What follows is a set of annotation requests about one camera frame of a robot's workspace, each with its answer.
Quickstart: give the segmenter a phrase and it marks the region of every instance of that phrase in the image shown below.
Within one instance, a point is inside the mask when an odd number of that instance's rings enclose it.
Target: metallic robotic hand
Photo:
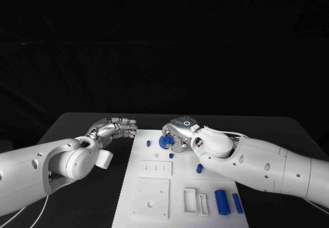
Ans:
[[[164,127],[175,138],[174,152],[191,148],[203,166],[265,192],[282,193],[329,208],[329,162],[305,157],[263,140],[200,127],[188,116]]]
[[[107,169],[113,154],[103,148],[116,138],[133,138],[136,130],[136,120],[104,118],[86,136],[2,153],[0,216],[83,179],[94,166]]]

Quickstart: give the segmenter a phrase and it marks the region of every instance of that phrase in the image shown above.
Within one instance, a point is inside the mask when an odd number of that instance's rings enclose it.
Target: hole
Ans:
[[[265,169],[269,171],[270,170],[270,167],[272,167],[270,166],[270,163],[267,163]]]
[[[32,166],[35,169],[38,169],[38,166],[39,166],[39,162],[37,159],[32,160]]]
[[[149,208],[153,207],[153,202],[152,202],[152,201],[148,203],[148,207],[149,207]]]
[[[240,157],[240,160],[239,160],[240,163],[244,162],[244,156]]]

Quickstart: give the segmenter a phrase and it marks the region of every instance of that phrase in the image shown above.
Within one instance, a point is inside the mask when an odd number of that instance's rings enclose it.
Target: robotic hand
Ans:
[[[305,157],[270,142],[201,127],[182,116],[164,126],[166,148],[191,149],[203,166],[256,190],[302,197],[329,208],[329,162]]]
[[[83,179],[94,165],[107,169],[113,154],[103,148],[116,138],[133,138],[136,130],[136,120],[104,118],[94,123],[86,136],[2,153],[0,216]]]

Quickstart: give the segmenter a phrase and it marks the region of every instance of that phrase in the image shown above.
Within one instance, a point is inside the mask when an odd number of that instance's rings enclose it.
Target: black background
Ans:
[[[65,112],[292,117],[327,150],[329,4],[0,1],[0,136]]]

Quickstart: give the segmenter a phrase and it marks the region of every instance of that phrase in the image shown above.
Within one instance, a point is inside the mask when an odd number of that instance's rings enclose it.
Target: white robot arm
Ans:
[[[166,134],[175,141],[166,147],[174,152],[192,149],[208,170],[253,189],[302,197],[329,208],[329,162],[240,133],[201,127],[188,116],[165,125]]]
[[[109,168],[112,140],[136,135],[136,120],[104,118],[87,135],[0,154],[0,216],[18,211],[81,180],[91,169]]]

